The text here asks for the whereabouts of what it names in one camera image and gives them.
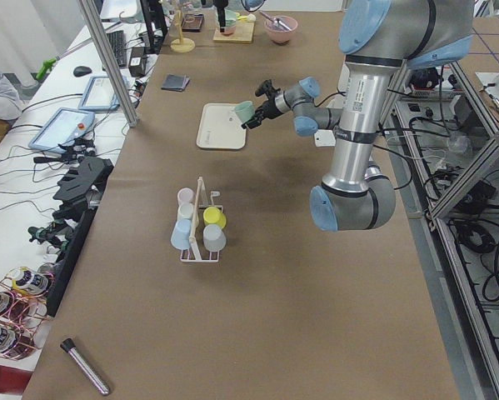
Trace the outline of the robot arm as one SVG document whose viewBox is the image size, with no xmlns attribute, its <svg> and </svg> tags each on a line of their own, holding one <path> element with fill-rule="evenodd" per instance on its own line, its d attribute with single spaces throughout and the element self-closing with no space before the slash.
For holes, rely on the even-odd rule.
<svg viewBox="0 0 499 400">
<path fill-rule="evenodd" d="M 292 112 L 302 137 L 333 132 L 330 171 L 310 193 L 312 220 L 322 231 L 369 230 L 392 217 L 395 191 L 372 160 L 391 77 L 401 66 L 434 68 L 464 58 L 473 14 L 472 1 L 353 1 L 338 40 L 349 70 L 342 108 L 317 107 L 319 84 L 306 77 L 283 91 L 265 81 L 256 94 L 266 101 L 249 114 L 237 111 L 245 128 Z"/>
<path fill-rule="evenodd" d="M 250 12 L 250 13 L 259 10 L 262 7 L 264 2 L 265 2 L 265 0 L 248 0 L 248 1 L 241 0 L 240 1 L 242 8 L 245 11 Z M 226 26 L 227 26 L 226 25 L 226 10 L 227 10 L 229 1 L 228 0 L 212 0 L 212 1 L 201 0 L 200 3 L 201 3 L 201 6 L 204 8 L 209 8 L 209 7 L 215 8 L 216 14 L 217 14 L 216 20 L 218 22 L 219 31 L 221 33 L 224 33 Z"/>
</svg>

